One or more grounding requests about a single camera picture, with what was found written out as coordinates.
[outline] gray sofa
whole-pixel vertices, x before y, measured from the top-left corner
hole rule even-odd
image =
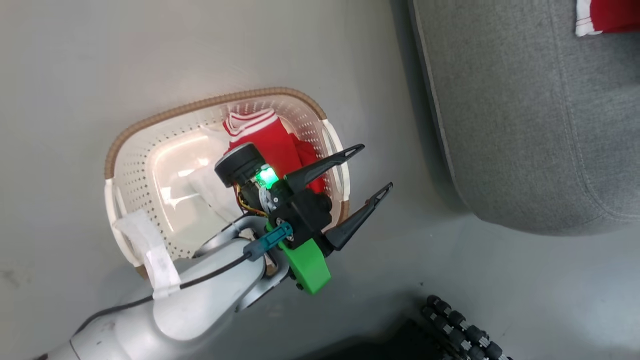
[[[575,0],[410,5],[460,197],[537,234],[640,222],[640,33],[576,37]]]

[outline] gray floor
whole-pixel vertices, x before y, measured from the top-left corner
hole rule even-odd
[[[402,6],[373,0],[1,2],[0,357],[49,350],[139,281],[102,199],[121,130],[210,95],[290,86],[344,144],[367,145],[350,164],[354,204],[396,188],[330,258],[318,296],[281,285],[205,358],[293,358],[380,332],[430,293],[515,359],[637,358],[638,228],[545,238],[463,211],[405,22]]]

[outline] basket handle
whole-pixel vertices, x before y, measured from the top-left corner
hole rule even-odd
[[[126,210],[123,206],[118,206],[115,201],[115,197],[113,196],[113,188],[115,187],[116,193],[118,192],[117,186],[113,184],[113,179],[106,179],[104,183],[104,202],[107,207],[107,217],[109,218],[109,226],[111,226],[111,232],[113,233],[113,237],[116,239],[116,243],[118,247],[120,247],[120,251],[127,261],[133,264],[133,266],[141,266],[143,263],[140,261],[133,250],[131,250],[128,241],[124,238],[124,235],[120,232],[120,230],[116,229],[113,225],[116,220],[118,220],[118,214],[126,214]]]
[[[335,132],[333,125],[329,122],[329,120],[322,120],[322,136],[324,138],[324,142],[327,144],[330,150],[330,154],[335,154],[336,152],[344,150],[342,147],[342,142],[340,142],[340,138],[338,137],[338,133]],[[342,201],[349,200],[349,195],[351,193],[351,181],[349,179],[349,167],[347,163],[340,165],[340,170],[336,170],[338,181],[340,181],[340,185],[342,186]]]

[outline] teal connector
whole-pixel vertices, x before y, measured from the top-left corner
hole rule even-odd
[[[293,235],[293,228],[288,222],[276,226],[272,231],[261,236],[258,240],[251,241],[244,249],[244,254],[251,254],[248,258],[250,261],[256,261],[260,259],[267,251],[273,249],[282,240]]]

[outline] robotic arm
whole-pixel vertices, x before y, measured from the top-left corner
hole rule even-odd
[[[317,293],[331,279],[324,259],[345,246],[393,184],[326,232],[331,199],[307,185],[363,148],[352,146],[283,179],[252,143],[230,151],[215,170],[225,186],[235,189],[247,213],[202,245],[193,259],[176,262],[180,291],[153,300],[147,284],[131,294],[132,302],[93,315],[71,340],[39,359],[187,359],[219,334],[233,313],[287,277],[301,290]],[[247,229],[255,240],[241,237]],[[275,264],[269,275],[265,255]]]

